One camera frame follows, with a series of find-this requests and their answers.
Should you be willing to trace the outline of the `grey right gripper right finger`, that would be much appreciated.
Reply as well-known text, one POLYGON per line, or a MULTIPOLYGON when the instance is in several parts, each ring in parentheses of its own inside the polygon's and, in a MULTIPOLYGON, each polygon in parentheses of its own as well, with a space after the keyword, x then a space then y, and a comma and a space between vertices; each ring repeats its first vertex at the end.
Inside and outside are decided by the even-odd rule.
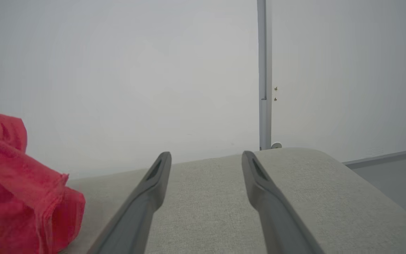
POLYGON ((242 154, 242 172, 248 200, 260 218, 268 254, 325 254, 251 151, 242 154))

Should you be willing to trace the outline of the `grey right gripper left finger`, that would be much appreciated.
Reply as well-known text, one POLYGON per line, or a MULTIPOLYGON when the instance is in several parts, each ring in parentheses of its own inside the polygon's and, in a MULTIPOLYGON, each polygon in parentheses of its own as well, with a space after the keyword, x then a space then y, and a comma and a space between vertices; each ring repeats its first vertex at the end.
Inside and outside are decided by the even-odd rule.
POLYGON ((170 152, 159 154, 87 254, 144 254, 153 215, 165 199, 171 161, 170 152))

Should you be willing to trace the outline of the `red and white garment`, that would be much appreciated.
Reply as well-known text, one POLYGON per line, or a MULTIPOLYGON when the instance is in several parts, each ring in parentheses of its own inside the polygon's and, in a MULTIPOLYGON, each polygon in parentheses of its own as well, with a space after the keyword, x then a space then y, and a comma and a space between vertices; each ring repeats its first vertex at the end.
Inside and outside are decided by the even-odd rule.
POLYGON ((78 236, 86 200, 26 149, 24 122, 0 114, 0 254, 58 254, 78 236))

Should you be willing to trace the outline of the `grey skirting board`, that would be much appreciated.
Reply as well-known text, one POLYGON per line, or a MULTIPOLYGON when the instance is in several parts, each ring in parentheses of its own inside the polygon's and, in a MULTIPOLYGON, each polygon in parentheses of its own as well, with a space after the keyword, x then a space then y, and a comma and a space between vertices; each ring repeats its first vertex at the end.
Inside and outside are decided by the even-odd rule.
POLYGON ((343 162, 343 165, 349 167, 350 169, 364 168, 368 166, 374 166, 384 163, 391 163, 395 161, 402 161, 406 159, 406 151, 396 152, 392 154, 381 155, 377 157, 370 157, 364 159, 358 159, 354 161, 343 162))

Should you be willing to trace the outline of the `grey metal post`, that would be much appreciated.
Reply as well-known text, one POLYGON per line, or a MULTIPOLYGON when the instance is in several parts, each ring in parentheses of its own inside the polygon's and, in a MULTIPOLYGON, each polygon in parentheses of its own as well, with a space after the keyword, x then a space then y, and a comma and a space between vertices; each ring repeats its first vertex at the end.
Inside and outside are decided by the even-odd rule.
POLYGON ((259 149, 272 148, 272 0, 257 0, 259 149))

